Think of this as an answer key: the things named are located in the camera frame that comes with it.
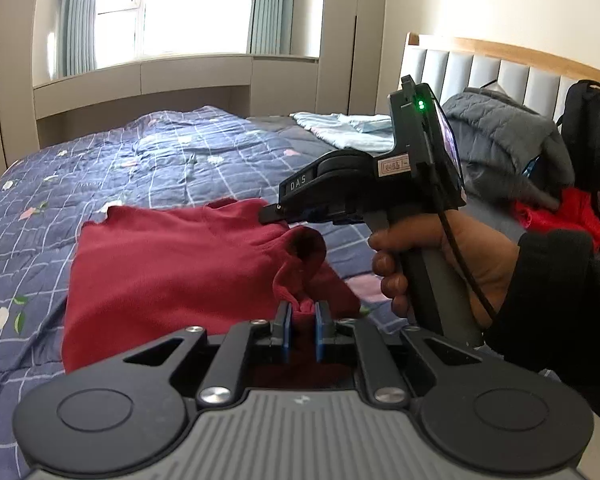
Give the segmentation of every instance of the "red cloth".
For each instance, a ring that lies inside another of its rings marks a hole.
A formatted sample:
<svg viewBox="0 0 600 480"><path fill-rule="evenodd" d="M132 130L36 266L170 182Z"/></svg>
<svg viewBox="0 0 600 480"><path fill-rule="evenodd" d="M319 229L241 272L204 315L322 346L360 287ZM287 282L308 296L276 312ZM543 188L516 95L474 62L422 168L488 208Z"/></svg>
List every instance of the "red cloth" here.
<svg viewBox="0 0 600 480"><path fill-rule="evenodd" d="M325 262L320 233L261 225L260 199L173 210L112 206L86 222L71 268L62 362L70 372L190 325L210 335L240 321L273 319L291 302L312 325L314 300L334 317L360 302Z"/></svg>
<svg viewBox="0 0 600 480"><path fill-rule="evenodd" d="M600 219L591 207L591 195L569 187L562 190L562 201L555 213L514 202L513 215L525 229L546 233L554 229L586 231L593 237L594 249L600 248Z"/></svg>

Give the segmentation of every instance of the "window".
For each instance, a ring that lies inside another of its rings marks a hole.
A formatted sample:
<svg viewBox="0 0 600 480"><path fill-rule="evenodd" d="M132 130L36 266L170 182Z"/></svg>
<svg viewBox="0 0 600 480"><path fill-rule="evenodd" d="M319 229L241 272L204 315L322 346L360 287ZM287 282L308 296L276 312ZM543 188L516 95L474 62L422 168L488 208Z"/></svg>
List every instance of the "window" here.
<svg viewBox="0 0 600 480"><path fill-rule="evenodd" d="M96 66L160 54L246 53L251 1L96 0Z"/></svg>

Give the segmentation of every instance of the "black sleeve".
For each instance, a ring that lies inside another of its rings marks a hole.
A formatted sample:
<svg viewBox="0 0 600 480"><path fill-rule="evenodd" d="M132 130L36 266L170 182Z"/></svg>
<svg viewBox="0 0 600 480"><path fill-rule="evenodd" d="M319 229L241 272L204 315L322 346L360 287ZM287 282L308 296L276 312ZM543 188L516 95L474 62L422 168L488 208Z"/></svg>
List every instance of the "black sleeve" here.
<svg viewBox="0 0 600 480"><path fill-rule="evenodd" d="M507 361L550 368L600 416L600 256L589 235L527 233L485 341Z"/></svg>

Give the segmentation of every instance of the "blue-green curtain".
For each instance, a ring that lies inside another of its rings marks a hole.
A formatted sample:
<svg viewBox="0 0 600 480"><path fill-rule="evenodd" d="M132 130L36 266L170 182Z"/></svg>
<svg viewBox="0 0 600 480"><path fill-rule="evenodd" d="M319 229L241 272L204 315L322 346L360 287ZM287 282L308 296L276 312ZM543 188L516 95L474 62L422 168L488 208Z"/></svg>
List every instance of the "blue-green curtain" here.
<svg viewBox="0 0 600 480"><path fill-rule="evenodd" d="M294 0L253 0L250 52L289 54Z"/></svg>
<svg viewBox="0 0 600 480"><path fill-rule="evenodd" d="M58 37L58 74L96 69L94 23L96 0L62 0Z"/></svg>

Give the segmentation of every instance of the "human hand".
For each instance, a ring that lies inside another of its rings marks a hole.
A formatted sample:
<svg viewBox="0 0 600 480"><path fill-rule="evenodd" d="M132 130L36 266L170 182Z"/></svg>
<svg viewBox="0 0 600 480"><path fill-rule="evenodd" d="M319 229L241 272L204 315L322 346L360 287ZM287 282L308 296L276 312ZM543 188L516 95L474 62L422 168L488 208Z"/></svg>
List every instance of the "human hand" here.
<svg viewBox="0 0 600 480"><path fill-rule="evenodd" d="M469 270L497 312L507 295L516 267L518 246L502 233L461 211L446 211L446 218ZM397 272L394 254L413 248L440 248L445 260L462 276L440 219L435 214L405 218L387 230L378 231L369 237L369 246L378 251L372 268L383 277L382 293L393 298L392 308L398 316L407 314L408 282L403 274ZM488 328L491 318L470 287L468 291L475 319L483 329Z"/></svg>

